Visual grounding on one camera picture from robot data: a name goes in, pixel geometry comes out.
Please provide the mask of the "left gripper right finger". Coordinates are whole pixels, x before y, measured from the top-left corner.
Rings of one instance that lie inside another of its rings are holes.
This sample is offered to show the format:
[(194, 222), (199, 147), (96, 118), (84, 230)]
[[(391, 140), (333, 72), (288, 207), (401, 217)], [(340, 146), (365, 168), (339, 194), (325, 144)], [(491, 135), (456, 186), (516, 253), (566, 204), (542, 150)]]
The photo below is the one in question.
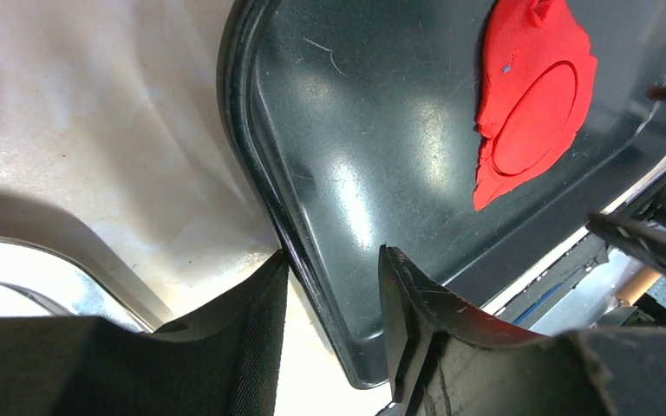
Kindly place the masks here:
[(378, 278), (392, 399), (404, 415), (666, 415), (666, 328), (539, 335), (385, 245)]

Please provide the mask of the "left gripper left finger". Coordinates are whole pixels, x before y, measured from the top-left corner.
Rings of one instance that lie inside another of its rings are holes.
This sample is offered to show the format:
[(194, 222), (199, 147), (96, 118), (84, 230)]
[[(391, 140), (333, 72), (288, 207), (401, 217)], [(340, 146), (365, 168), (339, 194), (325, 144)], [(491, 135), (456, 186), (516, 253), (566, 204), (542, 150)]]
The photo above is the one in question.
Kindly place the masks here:
[(288, 262), (151, 334), (101, 317), (0, 318), (0, 415), (271, 415)]

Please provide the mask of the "red dough piece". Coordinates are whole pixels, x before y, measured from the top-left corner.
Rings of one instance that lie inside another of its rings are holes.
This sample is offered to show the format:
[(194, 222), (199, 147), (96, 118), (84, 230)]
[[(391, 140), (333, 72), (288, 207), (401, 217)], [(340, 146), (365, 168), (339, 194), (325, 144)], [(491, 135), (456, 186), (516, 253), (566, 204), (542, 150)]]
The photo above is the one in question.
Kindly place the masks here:
[(473, 207), (548, 171), (591, 104), (597, 58), (565, 1), (498, 1), (482, 49)]

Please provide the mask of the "black baking tray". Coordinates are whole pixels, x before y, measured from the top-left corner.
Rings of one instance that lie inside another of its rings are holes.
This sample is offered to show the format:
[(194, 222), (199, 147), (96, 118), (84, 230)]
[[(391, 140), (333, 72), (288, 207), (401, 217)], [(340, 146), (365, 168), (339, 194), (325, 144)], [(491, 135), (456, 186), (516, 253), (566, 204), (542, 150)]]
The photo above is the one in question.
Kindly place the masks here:
[(547, 173), (473, 208), (490, 1), (237, 1), (219, 62), (226, 134), (349, 383), (388, 380), (378, 252), (495, 312), (666, 166), (666, 1), (572, 1), (591, 109)]

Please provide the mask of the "wooden rolling pin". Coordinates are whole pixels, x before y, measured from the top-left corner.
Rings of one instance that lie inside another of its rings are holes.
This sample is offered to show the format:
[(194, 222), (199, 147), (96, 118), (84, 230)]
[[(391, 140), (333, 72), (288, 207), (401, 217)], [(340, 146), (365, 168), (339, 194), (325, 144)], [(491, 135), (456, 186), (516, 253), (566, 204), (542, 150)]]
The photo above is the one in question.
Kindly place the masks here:
[(617, 305), (633, 306), (662, 275), (651, 267), (643, 267), (616, 293)]

